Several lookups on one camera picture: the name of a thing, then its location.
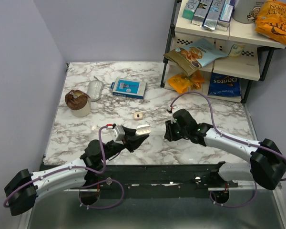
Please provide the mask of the white earbud charging case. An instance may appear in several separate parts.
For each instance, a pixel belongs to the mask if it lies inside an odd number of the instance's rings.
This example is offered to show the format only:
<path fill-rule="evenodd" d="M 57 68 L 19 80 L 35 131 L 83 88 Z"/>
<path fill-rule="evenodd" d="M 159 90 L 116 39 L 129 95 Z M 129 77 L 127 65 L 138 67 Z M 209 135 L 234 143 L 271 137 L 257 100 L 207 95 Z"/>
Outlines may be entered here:
<path fill-rule="evenodd" d="M 135 135 L 149 135 L 151 133 L 151 127 L 150 125 L 139 125 L 136 128 Z"/>

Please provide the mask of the beige earbud charging case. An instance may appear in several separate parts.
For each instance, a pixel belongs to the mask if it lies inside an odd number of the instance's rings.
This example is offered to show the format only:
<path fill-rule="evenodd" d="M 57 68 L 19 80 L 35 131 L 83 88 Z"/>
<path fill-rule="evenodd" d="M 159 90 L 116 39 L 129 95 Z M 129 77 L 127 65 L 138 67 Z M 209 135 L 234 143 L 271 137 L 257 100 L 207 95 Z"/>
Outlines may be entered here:
<path fill-rule="evenodd" d="M 135 112 L 133 114 L 133 119 L 134 120 L 142 120 L 143 119 L 143 113 L 142 112 Z"/>

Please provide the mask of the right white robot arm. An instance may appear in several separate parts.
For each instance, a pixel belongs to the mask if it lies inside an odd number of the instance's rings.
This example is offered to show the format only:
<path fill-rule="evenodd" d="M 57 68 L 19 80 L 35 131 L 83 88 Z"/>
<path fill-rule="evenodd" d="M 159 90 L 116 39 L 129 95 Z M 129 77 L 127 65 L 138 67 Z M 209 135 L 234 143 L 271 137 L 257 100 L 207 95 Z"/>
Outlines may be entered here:
<path fill-rule="evenodd" d="M 180 139 L 194 144 L 223 150 L 246 161 L 247 164 L 224 163 L 210 174 L 210 182 L 220 187 L 226 181 L 254 181 L 261 187 L 273 190 L 286 172 L 286 159 L 270 139 L 251 141 L 221 132 L 214 125 L 197 123 L 185 109 L 174 112 L 165 122 L 165 139 L 172 142 Z"/>

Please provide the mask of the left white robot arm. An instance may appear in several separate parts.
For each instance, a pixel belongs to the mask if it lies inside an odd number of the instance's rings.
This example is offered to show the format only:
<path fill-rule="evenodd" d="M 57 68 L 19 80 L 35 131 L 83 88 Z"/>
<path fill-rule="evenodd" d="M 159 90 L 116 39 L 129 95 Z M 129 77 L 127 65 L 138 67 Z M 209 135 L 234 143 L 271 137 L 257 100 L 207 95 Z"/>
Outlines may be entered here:
<path fill-rule="evenodd" d="M 92 188 L 96 176 L 106 171 L 106 162 L 123 150 L 136 150 L 150 135 L 149 125 L 135 129 L 107 124 L 100 128 L 98 139 L 92 140 L 79 158 L 52 169 L 39 172 L 19 171 L 6 185 L 5 208 L 12 216 L 33 208 L 35 202 L 70 188 Z"/>

